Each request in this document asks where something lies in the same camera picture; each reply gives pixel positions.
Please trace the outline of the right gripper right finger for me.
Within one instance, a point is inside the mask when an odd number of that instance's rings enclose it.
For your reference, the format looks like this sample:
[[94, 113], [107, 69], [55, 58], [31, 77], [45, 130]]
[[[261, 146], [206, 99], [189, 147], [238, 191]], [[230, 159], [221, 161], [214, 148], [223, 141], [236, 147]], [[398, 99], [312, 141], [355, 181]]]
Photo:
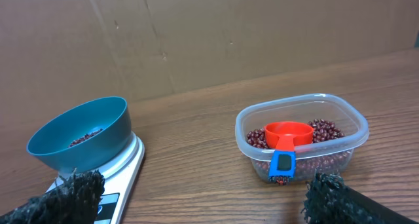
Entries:
[[307, 224], [418, 224], [344, 183], [338, 174], [317, 173], [303, 202]]

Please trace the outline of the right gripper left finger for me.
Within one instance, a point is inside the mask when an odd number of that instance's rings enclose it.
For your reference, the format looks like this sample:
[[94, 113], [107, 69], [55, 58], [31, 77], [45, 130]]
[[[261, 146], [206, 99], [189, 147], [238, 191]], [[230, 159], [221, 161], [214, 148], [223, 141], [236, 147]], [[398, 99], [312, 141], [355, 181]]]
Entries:
[[72, 173], [53, 190], [1, 216], [1, 224], [93, 224], [105, 178], [97, 170]]

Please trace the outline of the red scoop with blue handle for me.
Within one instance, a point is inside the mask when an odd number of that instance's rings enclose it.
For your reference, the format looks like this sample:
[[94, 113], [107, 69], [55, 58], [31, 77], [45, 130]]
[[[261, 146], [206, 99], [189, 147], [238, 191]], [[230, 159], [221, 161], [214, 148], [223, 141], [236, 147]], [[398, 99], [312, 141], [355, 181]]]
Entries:
[[296, 146], [312, 143], [314, 129], [302, 122], [280, 121], [264, 126], [269, 148], [274, 149], [268, 171], [268, 180], [287, 185], [295, 176]]

